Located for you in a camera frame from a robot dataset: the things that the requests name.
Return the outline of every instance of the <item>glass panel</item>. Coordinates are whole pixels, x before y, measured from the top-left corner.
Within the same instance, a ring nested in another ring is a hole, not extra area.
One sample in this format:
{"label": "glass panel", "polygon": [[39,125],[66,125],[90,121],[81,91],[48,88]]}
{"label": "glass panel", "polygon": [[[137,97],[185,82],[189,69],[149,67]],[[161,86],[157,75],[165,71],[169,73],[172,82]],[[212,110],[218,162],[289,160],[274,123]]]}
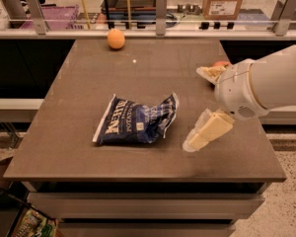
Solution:
{"label": "glass panel", "polygon": [[[130,35],[153,36],[156,32],[156,0],[107,2],[106,7],[105,0],[39,0],[49,31],[55,34],[66,31],[73,38],[81,33],[104,35],[109,28],[131,30],[128,32]],[[183,36],[194,33],[214,37],[237,33],[251,35],[253,32],[273,34],[285,2],[286,0],[167,0],[166,32]],[[33,21],[30,9],[26,0],[0,0],[0,30],[8,30],[9,33],[18,30],[29,35],[35,33],[37,23]],[[296,10],[291,20],[289,31],[296,31]]]}

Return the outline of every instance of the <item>wooden stick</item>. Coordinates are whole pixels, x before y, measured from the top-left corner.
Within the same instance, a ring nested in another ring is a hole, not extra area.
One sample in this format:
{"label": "wooden stick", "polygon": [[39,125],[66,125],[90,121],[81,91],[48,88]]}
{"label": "wooden stick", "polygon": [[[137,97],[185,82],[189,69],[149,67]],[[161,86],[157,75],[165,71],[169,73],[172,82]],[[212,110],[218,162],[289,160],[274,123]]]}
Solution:
{"label": "wooden stick", "polygon": [[128,25],[131,29],[131,12],[130,12],[130,0],[127,0],[127,11],[128,11]]}
{"label": "wooden stick", "polygon": [[85,13],[85,19],[87,21],[88,29],[90,29],[91,26],[90,26],[89,15],[88,15],[88,12],[87,12],[87,7],[86,7],[86,0],[81,0],[81,2],[82,2],[82,6],[83,6],[83,11]]}

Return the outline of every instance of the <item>snack bag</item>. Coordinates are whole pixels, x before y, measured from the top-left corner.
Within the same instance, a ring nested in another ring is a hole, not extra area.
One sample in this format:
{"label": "snack bag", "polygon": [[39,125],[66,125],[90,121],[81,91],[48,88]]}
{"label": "snack bag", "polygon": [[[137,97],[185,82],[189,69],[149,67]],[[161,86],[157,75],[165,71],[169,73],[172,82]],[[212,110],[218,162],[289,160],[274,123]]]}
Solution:
{"label": "snack bag", "polygon": [[64,237],[57,228],[57,220],[46,218],[29,209],[12,233],[12,237]]}
{"label": "snack bag", "polygon": [[147,107],[113,96],[98,126],[93,141],[112,143],[152,143],[165,138],[176,118],[179,100],[174,93],[159,106]]}

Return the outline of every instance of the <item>table surface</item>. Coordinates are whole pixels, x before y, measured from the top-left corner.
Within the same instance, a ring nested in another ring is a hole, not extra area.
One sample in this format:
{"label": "table surface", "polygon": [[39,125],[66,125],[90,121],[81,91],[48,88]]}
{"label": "table surface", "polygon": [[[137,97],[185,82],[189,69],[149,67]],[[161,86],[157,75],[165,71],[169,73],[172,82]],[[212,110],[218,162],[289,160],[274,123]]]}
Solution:
{"label": "table surface", "polygon": [[[257,118],[196,153],[182,145],[199,115],[215,111],[213,87],[195,70],[227,56],[217,40],[76,40],[4,177],[53,182],[282,182],[285,174]],[[113,94],[159,105],[173,92],[177,118],[152,144],[92,142]]]}

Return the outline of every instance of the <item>drawer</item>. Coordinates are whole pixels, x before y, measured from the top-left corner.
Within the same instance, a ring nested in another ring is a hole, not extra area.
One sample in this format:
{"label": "drawer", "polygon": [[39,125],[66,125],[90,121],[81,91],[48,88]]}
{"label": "drawer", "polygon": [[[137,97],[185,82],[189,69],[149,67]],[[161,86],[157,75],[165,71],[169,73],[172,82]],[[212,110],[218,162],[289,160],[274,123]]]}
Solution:
{"label": "drawer", "polygon": [[163,223],[65,223],[59,230],[66,237],[228,237],[234,231],[229,224]]}
{"label": "drawer", "polygon": [[245,219],[263,203],[260,195],[45,194],[29,202],[57,219]]}

